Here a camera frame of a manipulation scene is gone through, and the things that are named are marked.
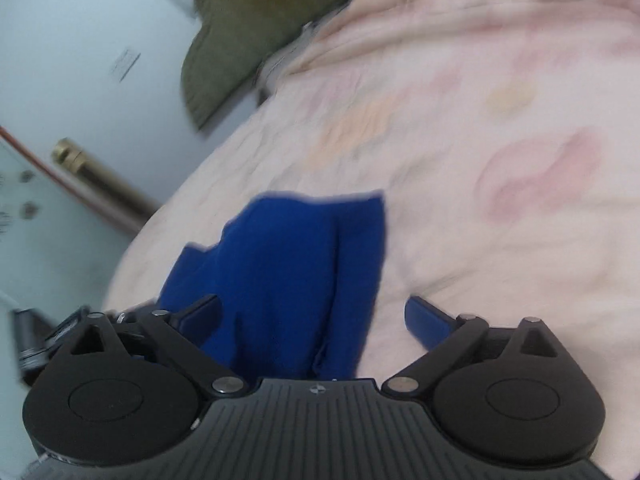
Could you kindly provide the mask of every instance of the copper pipe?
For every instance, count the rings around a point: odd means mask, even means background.
[[[82,203],[84,206],[87,206],[94,213],[99,215],[101,218],[106,220],[109,224],[114,226],[116,229],[121,231],[137,234],[138,231],[133,229],[131,225],[128,225],[124,222],[119,221],[117,218],[114,218],[112,214],[109,213],[108,209],[103,208],[97,203],[88,200],[86,197],[82,196],[73,186],[66,183],[62,178],[57,176],[53,171],[51,171],[47,166],[45,166],[39,158],[37,158],[33,153],[31,153],[25,146],[17,140],[12,134],[10,134],[7,130],[5,130],[2,126],[0,126],[0,139],[3,139],[9,146],[11,146],[16,152],[18,152],[29,164],[34,166],[39,172],[43,173],[46,177],[52,180],[55,184],[64,189],[67,193],[73,196],[78,202]]]
[[[130,186],[72,140],[59,140],[51,156],[56,164],[96,193],[143,221],[146,222],[158,211],[158,204]]]

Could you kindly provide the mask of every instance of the green cushion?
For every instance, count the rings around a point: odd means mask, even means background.
[[[202,28],[182,66],[182,89],[198,127],[303,25],[345,0],[195,0]]]

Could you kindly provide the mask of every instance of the bed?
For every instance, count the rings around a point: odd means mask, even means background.
[[[353,0],[127,251],[105,309],[155,297],[255,195],[381,189],[388,239],[358,374],[423,353],[419,294],[539,316],[604,398],[593,459],[640,471],[640,0]]]

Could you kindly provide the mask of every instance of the black circular joint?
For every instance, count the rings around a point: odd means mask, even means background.
[[[131,415],[142,401],[142,390],[130,381],[96,379],[74,390],[69,407],[84,420],[109,422]]]
[[[444,377],[433,413],[460,446],[507,466],[556,466],[588,456],[604,405],[577,367],[496,359]]]
[[[27,395],[22,420],[39,448],[81,465],[138,462],[174,446],[199,410],[179,373],[107,352],[47,369]]]
[[[517,420],[539,420],[560,405],[558,393],[531,379],[504,379],[489,386],[486,401],[496,412]]]

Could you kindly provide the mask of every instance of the blue cloth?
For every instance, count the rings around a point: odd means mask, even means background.
[[[331,203],[263,196],[226,225],[215,247],[184,248],[159,304],[178,312],[217,294],[222,320],[201,349],[249,382],[349,379],[384,248],[380,195]]]

